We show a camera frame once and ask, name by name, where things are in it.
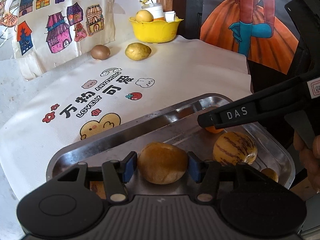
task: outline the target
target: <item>yellow cartoon character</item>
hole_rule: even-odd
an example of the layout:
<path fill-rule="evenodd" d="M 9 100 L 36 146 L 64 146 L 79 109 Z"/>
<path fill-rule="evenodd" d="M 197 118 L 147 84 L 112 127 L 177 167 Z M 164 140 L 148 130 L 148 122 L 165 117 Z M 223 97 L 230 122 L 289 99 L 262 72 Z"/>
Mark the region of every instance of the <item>yellow cartoon character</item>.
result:
<path fill-rule="evenodd" d="M 115 113 L 109 113 L 103 116 L 100 121 L 89 121 L 80 129 L 81 140 L 89 138 L 92 135 L 109 130 L 121 124 L 121 118 Z"/>

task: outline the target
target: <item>blue glove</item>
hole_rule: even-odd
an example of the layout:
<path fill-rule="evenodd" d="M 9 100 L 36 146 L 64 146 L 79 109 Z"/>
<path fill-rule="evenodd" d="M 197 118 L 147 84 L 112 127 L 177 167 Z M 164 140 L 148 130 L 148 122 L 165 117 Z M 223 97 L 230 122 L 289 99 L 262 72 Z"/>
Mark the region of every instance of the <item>blue glove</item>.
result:
<path fill-rule="evenodd" d="M 257 38 L 270 38 L 272 36 L 270 25 L 266 23 L 253 25 L 251 36 Z"/>
<path fill-rule="evenodd" d="M 233 31 L 233 37 L 236 39 L 236 43 L 239 43 L 238 53 L 248 57 L 252 35 L 252 23 L 246 24 L 241 21 L 236 22 L 231 24 L 229 29 Z"/>

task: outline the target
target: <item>white jar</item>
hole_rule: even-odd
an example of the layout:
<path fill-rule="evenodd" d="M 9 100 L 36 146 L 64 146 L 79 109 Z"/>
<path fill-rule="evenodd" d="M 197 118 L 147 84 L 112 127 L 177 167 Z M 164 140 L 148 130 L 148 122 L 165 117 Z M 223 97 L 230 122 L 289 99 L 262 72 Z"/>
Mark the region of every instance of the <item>white jar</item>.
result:
<path fill-rule="evenodd" d="M 161 3 L 146 4 L 142 5 L 141 8 L 149 11 L 153 15 L 154 21 L 165 21 L 163 6 Z"/>

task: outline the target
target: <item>cartoon strawberry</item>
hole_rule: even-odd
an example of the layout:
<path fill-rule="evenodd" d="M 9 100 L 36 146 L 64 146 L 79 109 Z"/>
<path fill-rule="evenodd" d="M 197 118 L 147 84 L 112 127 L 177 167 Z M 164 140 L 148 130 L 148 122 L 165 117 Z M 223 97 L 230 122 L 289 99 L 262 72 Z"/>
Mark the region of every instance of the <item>cartoon strawberry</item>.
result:
<path fill-rule="evenodd" d="M 125 96 L 126 98 L 130 99 L 130 100 L 139 100 L 140 98 L 142 98 L 142 94 L 139 92 L 132 92 L 129 95 Z"/>

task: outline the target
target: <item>red dress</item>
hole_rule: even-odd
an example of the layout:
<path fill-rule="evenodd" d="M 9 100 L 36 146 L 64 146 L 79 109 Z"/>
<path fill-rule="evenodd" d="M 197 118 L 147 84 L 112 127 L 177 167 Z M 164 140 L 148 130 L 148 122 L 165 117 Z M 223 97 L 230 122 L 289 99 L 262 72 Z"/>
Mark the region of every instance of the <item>red dress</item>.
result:
<path fill-rule="evenodd" d="M 209 15 L 201 27 L 200 39 L 206 43 L 238 52 L 238 44 L 229 26 L 234 22 L 246 24 L 267 23 L 272 30 L 271 38 L 251 37 L 248 59 L 287 73 L 298 40 L 275 17 L 275 0 L 225 0 Z"/>

